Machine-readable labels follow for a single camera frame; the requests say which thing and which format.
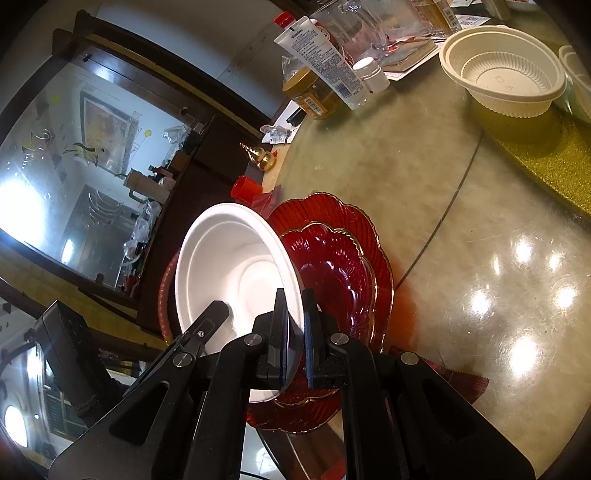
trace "white wall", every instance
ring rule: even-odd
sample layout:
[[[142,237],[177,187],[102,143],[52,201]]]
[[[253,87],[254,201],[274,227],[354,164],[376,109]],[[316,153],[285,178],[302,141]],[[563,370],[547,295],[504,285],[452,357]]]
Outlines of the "white wall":
[[[268,0],[49,0],[0,63],[0,110],[50,57],[53,30],[71,30],[80,9],[220,78],[269,116],[283,99],[282,49],[273,42],[280,29],[272,24],[280,10]]]

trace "picture frame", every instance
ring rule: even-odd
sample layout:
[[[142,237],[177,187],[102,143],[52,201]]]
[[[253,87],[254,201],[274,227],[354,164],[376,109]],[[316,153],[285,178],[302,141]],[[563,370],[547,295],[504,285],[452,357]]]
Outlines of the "picture frame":
[[[84,159],[115,176],[127,173],[137,120],[112,105],[80,92],[80,129]]]

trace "gold glitter cloth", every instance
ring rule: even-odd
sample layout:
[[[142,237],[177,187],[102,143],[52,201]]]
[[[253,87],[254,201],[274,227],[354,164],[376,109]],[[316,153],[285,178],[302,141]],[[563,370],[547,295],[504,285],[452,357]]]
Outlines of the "gold glitter cloth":
[[[552,106],[535,118],[472,110],[486,132],[525,170],[591,216],[591,127]]]

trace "red cup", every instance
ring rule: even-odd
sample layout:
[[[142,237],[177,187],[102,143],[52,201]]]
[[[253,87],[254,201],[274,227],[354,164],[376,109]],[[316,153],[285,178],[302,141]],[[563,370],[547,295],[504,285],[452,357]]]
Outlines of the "red cup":
[[[238,177],[236,183],[232,187],[230,195],[240,203],[250,207],[252,206],[254,198],[261,193],[262,185],[259,185],[246,175],[242,175],[241,177]]]

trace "white bowl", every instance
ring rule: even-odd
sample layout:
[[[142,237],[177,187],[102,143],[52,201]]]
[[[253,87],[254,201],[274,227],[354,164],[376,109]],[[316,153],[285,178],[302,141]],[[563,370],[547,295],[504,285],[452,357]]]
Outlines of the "white bowl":
[[[591,79],[587,70],[585,70],[585,67],[570,45],[560,47],[558,56],[567,73],[573,79],[574,93],[577,101],[583,107],[585,113],[591,118]]]
[[[178,258],[175,279],[178,319],[187,330],[214,300],[223,300],[231,316],[205,345],[205,354],[252,331],[255,318],[273,311],[275,293],[285,291],[295,335],[288,338],[287,386],[301,358],[304,310],[294,267],[278,236],[257,213],[237,203],[205,210],[189,229]],[[280,391],[251,390],[250,401],[271,400]]]
[[[453,34],[439,60],[482,105],[503,115],[541,115],[566,89],[564,68],[546,45],[504,25]]]

